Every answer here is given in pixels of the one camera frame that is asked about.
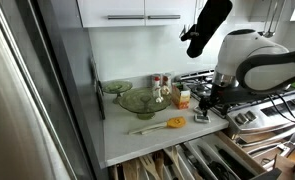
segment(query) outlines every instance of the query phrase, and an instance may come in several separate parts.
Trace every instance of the stove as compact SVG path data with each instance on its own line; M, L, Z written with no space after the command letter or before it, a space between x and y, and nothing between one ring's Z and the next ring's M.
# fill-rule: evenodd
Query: stove
M176 81L185 83L190 88L191 96L200 101L204 96L210 96L213 74L214 70L192 72L176 77ZM295 114L295 89L284 89L278 94L287 101ZM284 110L284 115L291 117L283 107L283 101L277 95L273 95L272 99L278 108ZM261 133L293 125L292 122L275 112L276 110L267 95L241 103L218 104L210 110L219 117L230 121L233 133Z

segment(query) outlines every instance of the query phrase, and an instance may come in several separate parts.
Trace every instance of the cabinet handle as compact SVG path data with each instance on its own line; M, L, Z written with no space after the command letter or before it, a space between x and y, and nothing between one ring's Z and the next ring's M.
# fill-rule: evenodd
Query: cabinet handle
M180 19L180 15L152 15L148 19Z
M145 19L144 15L108 15L108 20L113 19Z

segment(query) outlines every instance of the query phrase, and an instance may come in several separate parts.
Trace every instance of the stainless steel refrigerator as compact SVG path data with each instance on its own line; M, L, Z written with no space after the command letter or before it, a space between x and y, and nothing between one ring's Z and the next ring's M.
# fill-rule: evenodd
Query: stainless steel refrigerator
M0 179L108 179L76 0L0 0Z

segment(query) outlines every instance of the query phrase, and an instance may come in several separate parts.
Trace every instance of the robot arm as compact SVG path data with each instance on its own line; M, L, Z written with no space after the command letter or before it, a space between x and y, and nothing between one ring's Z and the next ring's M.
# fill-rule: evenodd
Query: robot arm
M199 107L207 112L216 104L253 98L246 94L271 94L293 82L295 52L288 52L254 30L233 31L220 48L211 96L202 98Z

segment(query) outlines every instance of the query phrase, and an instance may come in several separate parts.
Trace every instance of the kitchen counter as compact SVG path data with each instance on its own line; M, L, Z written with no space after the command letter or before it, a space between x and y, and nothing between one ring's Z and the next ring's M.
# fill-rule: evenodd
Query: kitchen counter
M141 155L163 149L181 142L185 142L228 127L228 121L209 111L211 122L208 124L194 121L193 108L198 101L191 98L188 109L179 110L172 103L165 110L156 112L151 120L140 120L135 113L123 109L112 103L116 95L106 94L104 106L106 120L104 120L105 159L106 166L127 161ZM147 135L128 135L128 131L147 125L167 121L170 118L183 116L187 123L178 129L164 128Z

